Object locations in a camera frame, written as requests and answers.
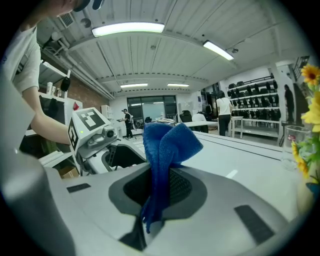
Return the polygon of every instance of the person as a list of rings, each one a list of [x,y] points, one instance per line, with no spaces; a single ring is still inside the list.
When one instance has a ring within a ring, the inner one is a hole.
[[[294,103],[294,96],[289,89],[289,86],[287,84],[284,85],[285,93],[285,101],[286,101],[286,107],[288,109],[288,122],[294,121],[294,109],[295,109],[295,103]]]
[[[126,128],[126,139],[132,139],[134,136],[132,134],[131,131],[131,127],[132,127],[132,123],[131,123],[131,115],[129,114],[128,110],[125,108],[124,110],[122,110],[122,112],[124,113],[124,118],[122,118],[120,121],[125,123],[125,128]]]
[[[219,134],[221,136],[226,136],[226,130],[231,120],[232,105],[230,100],[226,98],[225,93],[222,90],[218,92],[216,105],[218,108]]]
[[[205,118],[205,116],[202,114],[202,112],[199,111],[198,113],[196,113],[196,114],[193,115],[192,121],[193,121],[193,122],[206,121],[206,118]]]
[[[57,17],[72,10],[83,10],[88,0],[43,0],[20,25],[6,49],[0,68],[11,80],[22,98],[34,110],[31,128],[40,136],[69,145],[68,127],[44,114],[39,99],[39,71],[41,53],[37,43],[37,24],[48,17]],[[16,75],[19,64],[22,71]]]

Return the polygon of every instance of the bottle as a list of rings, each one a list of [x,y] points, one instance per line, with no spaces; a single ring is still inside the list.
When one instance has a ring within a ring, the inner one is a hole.
[[[52,82],[48,82],[48,83],[46,84],[46,94],[51,95],[52,86],[53,86]]]

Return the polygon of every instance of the ceiling panel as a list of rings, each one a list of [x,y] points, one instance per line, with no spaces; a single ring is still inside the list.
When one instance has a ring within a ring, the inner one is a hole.
[[[105,0],[99,11],[92,10],[90,5],[84,11],[72,12],[75,23],[66,29],[58,18],[53,21],[70,44],[79,44],[69,54],[95,79],[133,75],[128,80],[103,83],[111,92],[120,90],[119,83],[146,81],[135,79],[134,74],[153,74],[157,79],[147,80],[150,88],[165,91],[168,81],[157,74],[181,76],[181,83],[188,77],[217,82],[215,79],[258,63],[273,58],[278,61],[281,51],[288,58],[291,52],[306,49],[306,42],[290,16],[273,1],[269,5],[264,3],[264,0]],[[91,20],[90,27],[85,28],[84,18]],[[123,33],[92,40],[92,28],[127,21],[163,23],[164,33]],[[277,31],[270,28],[274,23],[280,23]],[[41,22],[38,41],[43,44],[52,31],[52,22]],[[237,48],[238,53],[232,53],[234,60],[227,61],[204,48],[205,40],[228,51]],[[206,86],[193,82],[189,89]]]

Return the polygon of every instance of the window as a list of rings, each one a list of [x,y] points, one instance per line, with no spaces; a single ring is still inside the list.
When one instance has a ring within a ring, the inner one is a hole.
[[[128,111],[133,119],[140,122],[150,117],[174,119],[177,115],[176,96],[147,96],[128,98]]]

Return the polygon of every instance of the blue cloth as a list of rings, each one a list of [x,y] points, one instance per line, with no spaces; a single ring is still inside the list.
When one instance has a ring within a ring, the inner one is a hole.
[[[162,211],[169,206],[169,167],[181,164],[198,153],[203,145],[194,133],[183,123],[172,127],[164,123],[146,123],[143,145],[146,159],[151,166],[152,190],[141,211],[146,223],[150,225],[162,219]]]

